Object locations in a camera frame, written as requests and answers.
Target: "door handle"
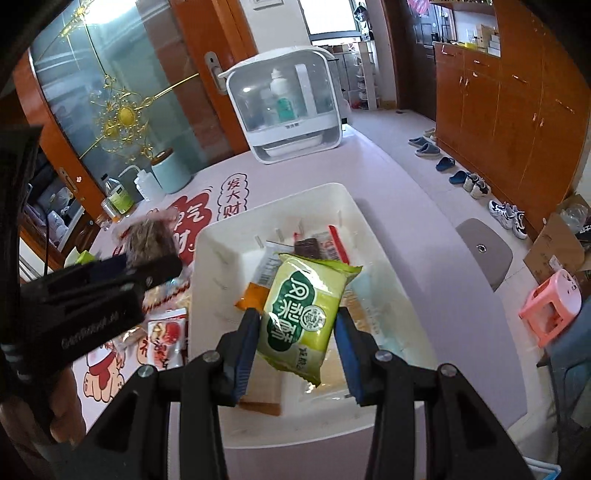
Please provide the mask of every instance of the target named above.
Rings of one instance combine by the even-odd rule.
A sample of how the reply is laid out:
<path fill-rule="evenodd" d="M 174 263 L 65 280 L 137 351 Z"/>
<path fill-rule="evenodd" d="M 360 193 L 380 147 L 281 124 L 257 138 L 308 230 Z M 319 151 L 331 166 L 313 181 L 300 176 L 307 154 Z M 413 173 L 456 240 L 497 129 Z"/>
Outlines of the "door handle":
<path fill-rule="evenodd" d="M 207 65 L 207 69 L 209 70 L 209 73 L 216 84 L 218 93 L 221 95 L 227 95 L 228 89 L 226 87 L 226 79 L 221 79 L 218 76 L 221 72 L 223 72 L 223 69 L 220 65 L 220 61 L 217 59 L 215 52 L 208 51 L 205 54 L 205 65 Z"/>
<path fill-rule="evenodd" d="M 70 188 L 70 191 L 72 193 L 76 193 L 78 191 L 78 187 L 74 183 L 74 180 L 72 180 L 70 178 L 70 176 L 66 173 L 66 171 L 64 170 L 64 167 L 60 167 L 59 170 L 58 170 L 58 173 L 66 181 L 66 183 L 68 184 L 68 186 Z"/>
<path fill-rule="evenodd" d="M 517 75 L 511 75 L 515 80 L 517 80 L 518 82 L 521 83 L 525 83 L 527 85 L 527 82 L 524 79 L 520 79 Z"/>
<path fill-rule="evenodd" d="M 565 104 L 563 104 L 563 103 L 562 103 L 560 100 L 558 100 L 557 98 L 556 98 L 555 100 L 556 100 L 556 103 L 558 103 L 558 104 L 559 104 L 561 107 L 564 107 L 564 108 L 566 108 L 566 109 L 567 109 L 567 110 L 568 110 L 570 113 L 574 113 L 574 110 L 573 110 L 571 107 L 569 107 L 569 106 L 566 106 Z"/>

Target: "snack package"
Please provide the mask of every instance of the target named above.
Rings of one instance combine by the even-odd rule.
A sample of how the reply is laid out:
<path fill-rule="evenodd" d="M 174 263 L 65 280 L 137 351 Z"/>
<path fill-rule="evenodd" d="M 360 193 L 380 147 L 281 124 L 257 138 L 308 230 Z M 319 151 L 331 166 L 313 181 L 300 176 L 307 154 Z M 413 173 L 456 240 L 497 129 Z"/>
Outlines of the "snack package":
<path fill-rule="evenodd" d="M 264 306 L 259 353 L 278 370 L 320 384 L 320 366 L 345 285 L 361 272 L 334 260 L 280 254 Z"/>
<path fill-rule="evenodd" d="M 148 363 L 158 370 L 182 367 L 183 349 L 187 341 L 187 309 L 152 314 L 147 320 Z"/>
<path fill-rule="evenodd" d="M 277 270 L 281 266 L 279 254 L 290 254 L 293 251 L 294 248 L 288 245 L 265 242 L 265 253 L 242 298 L 236 302 L 236 308 L 246 310 L 252 307 L 262 312 L 271 286 L 273 285 L 273 280 L 275 280 L 275 275 L 277 275 Z"/>

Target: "slipper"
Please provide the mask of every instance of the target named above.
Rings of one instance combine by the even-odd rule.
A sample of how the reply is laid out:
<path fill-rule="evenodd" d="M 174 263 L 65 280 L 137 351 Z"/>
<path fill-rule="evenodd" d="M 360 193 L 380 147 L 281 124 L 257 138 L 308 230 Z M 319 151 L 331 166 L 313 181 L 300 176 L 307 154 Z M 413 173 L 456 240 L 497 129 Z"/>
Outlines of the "slipper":
<path fill-rule="evenodd" d="M 467 171 L 463 171 L 460 170 L 458 172 L 456 172 L 456 174 L 452 177 L 449 177 L 449 183 L 451 183 L 452 185 L 464 185 L 464 182 L 466 181 L 466 177 L 468 176 L 468 172 Z"/>
<path fill-rule="evenodd" d="M 456 164 L 456 161 L 450 157 L 443 157 L 439 163 L 435 166 L 437 171 L 446 171 L 452 168 Z"/>

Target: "white bottle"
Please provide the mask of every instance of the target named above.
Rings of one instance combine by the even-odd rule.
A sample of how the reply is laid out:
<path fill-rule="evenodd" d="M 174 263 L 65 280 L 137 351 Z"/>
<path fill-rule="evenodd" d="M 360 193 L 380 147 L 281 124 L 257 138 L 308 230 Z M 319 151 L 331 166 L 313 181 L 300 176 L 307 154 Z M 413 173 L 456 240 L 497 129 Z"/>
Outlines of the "white bottle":
<path fill-rule="evenodd" d="M 134 180 L 135 187 L 148 202 L 159 202 L 166 196 L 154 174 L 140 170 Z"/>
<path fill-rule="evenodd" d="M 296 119 L 296 104 L 289 80 L 287 80 L 279 70 L 273 69 L 271 73 L 271 92 L 275 95 L 275 104 L 277 106 L 277 115 L 280 122 L 288 122 Z"/>

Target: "white storage box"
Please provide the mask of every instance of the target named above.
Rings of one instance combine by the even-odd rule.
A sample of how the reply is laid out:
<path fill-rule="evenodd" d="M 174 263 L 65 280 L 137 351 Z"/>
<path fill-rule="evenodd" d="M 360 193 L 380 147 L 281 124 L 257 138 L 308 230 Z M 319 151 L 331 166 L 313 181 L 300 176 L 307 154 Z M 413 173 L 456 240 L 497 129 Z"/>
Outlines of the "white storage box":
<path fill-rule="evenodd" d="M 220 74 L 254 156 L 263 163 L 326 150 L 342 138 L 338 98 L 319 47 L 278 48 Z"/>
<path fill-rule="evenodd" d="M 292 245 L 294 232 L 307 238 L 326 231 L 328 225 L 337 227 L 350 263 L 363 265 L 353 282 L 369 283 L 370 298 L 361 300 L 369 302 L 376 313 L 385 338 L 379 343 L 392 345 L 410 364 L 437 368 L 433 348 L 384 250 L 355 201 L 337 183 L 261 205 L 199 233 L 191 284 L 189 358 L 214 349 L 222 334 L 237 328 L 242 312 L 234 304 L 262 257 L 262 243 Z M 255 370 L 251 379 L 257 375 Z M 360 408 L 354 398 L 346 398 L 346 385 L 329 395 L 315 396 L 306 393 L 305 380 L 292 373 L 281 375 L 280 416 L 220 408 L 226 448 L 308 442 L 373 425 L 375 409 Z"/>

